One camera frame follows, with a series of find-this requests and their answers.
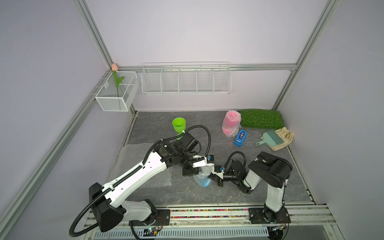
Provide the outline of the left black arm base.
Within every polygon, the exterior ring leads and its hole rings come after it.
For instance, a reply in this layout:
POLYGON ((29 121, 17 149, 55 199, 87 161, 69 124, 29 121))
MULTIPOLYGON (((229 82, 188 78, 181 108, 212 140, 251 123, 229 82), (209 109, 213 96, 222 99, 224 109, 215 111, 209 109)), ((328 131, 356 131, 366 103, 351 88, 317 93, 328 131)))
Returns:
POLYGON ((146 220, 134 220, 133 226, 168 226, 171 220, 171 210, 160 209, 155 214, 151 214, 146 220))

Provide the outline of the blue tape dispenser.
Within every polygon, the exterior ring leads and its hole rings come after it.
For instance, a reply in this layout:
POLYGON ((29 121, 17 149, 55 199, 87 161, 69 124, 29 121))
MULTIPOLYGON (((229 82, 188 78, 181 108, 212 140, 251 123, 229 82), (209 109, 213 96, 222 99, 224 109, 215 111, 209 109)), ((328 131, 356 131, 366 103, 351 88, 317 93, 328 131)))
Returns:
POLYGON ((238 146, 238 147, 241 147, 243 145, 247 135, 248 135, 247 131, 239 130, 238 135, 237 135, 237 137, 236 137, 236 139, 234 141, 234 145, 238 146))

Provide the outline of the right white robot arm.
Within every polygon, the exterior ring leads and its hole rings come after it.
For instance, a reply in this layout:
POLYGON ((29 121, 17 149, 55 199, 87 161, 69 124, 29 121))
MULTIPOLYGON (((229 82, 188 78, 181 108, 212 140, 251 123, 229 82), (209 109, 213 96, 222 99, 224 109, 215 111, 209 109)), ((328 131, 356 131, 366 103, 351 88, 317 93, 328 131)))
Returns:
POLYGON ((248 165, 240 151, 233 152, 224 166, 214 167, 210 178, 222 187, 231 182, 244 194, 251 194, 261 181, 267 183, 265 213, 277 214, 284 208, 285 188, 293 170, 292 164, 275 155, 260 152, 248 165))

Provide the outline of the blue plastic wine glass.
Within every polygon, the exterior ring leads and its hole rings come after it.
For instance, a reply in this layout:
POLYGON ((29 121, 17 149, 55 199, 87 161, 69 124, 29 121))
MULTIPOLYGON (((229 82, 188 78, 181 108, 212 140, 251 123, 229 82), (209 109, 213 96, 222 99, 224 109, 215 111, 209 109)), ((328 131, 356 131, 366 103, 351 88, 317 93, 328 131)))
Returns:
POLYGON ((211 179, 208 178, 208 176, 204 175, 203 173, 199 173, 198 175, 195 175, 194 180, 202 188, 208 187, 212 181, 211 179))

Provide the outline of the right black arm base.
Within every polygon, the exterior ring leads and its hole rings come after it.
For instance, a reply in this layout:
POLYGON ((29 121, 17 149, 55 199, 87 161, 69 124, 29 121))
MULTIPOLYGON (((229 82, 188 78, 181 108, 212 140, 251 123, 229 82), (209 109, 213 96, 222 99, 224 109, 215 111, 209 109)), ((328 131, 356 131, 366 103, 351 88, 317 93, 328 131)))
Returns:
POLYGON ((290 224, 291 218, 285 207, 278 212, 269 208, 249 208, 250 222, 252 224, 290 224))

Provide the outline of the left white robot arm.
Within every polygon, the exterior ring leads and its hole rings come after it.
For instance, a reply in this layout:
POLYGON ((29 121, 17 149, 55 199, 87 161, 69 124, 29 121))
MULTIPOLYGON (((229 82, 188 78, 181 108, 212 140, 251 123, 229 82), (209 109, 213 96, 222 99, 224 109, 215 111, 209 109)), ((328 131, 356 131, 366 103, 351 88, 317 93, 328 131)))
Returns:
POLYGON ((70 237, 79 237, 99 228, 107 232, 122 220, 139 221, 149 225, 155 222, 158 211, 150 200, 128 202, 128 196, 158 173, 181 166, 186 170, 195 163, 207 163, 212 137, 209 129, 202 125, 189 127, 182 134, 156 141, 146 152, 144 159, 116 179, 89 188, 89 204, 75 218, 69 229, 70 237), (189 132, 203 129, 208 135, 206 152, 201 156, 193 149, 199 144, 189 132))

